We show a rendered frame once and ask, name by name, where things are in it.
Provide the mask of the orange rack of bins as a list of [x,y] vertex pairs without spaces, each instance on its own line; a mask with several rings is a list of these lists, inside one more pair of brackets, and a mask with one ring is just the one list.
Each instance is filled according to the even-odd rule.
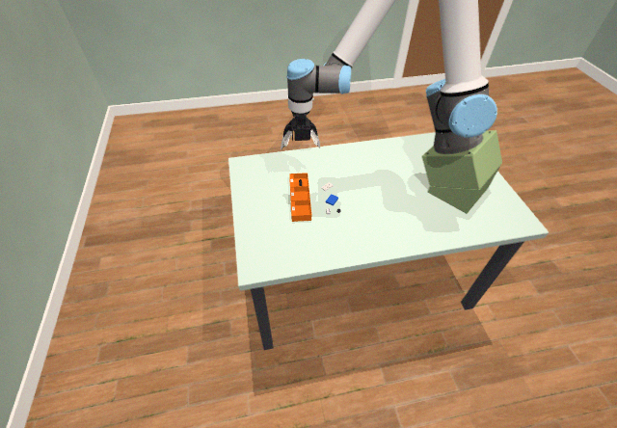
[[[308,173],[289,176],[292,222],[311,221]],[[299,186],[299,179],[302,179],[303,186]]]

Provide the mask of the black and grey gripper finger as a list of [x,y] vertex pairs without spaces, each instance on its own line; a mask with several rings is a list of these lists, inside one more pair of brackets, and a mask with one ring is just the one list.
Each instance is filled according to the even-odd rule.
[[310,137],[313,139],[316,146],[320,148],[320,142],[315,125],[310,122]]
[[287,147],[291,136],[292,136],[292,129],[291,129],[291,122],[289,122],[289,124],[284,128],[284,131],[283,131],[281,149],[283,149],[284,145]]

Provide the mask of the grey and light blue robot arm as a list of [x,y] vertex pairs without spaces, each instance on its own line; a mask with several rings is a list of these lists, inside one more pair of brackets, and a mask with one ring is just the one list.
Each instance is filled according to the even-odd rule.
[[[312,92],[350,92],[351,68],[394,2],[366,0],[324,66],[306,59],[288,65],[289,110],[310,111]],[[483,133],[496,120],[497,107],[489,97],[489,81],[481,75],[478,0],[439,0],[439,7],[445,79],[428,86],[426,97],[435,128],[435,152],[453,154],[483,141]]]

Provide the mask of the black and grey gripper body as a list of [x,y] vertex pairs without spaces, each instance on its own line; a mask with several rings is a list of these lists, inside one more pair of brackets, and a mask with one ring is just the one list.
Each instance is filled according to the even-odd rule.
[[298,125],[296,125],[296,118],[292,118],[292,120],[290,121],[291,129],[292,129],[292,137],[293,137],[293,131],[294,131],[295,141],[309,141],[310,140],[310,120],[309,118],[307,118],[307,114],[309,112],[310,111],[303,113],[303,114],[299,114],[298,116],[298,113],[294,113],[291,111],[291,113],[295,115],[297,119],[299,119],[297,120]]

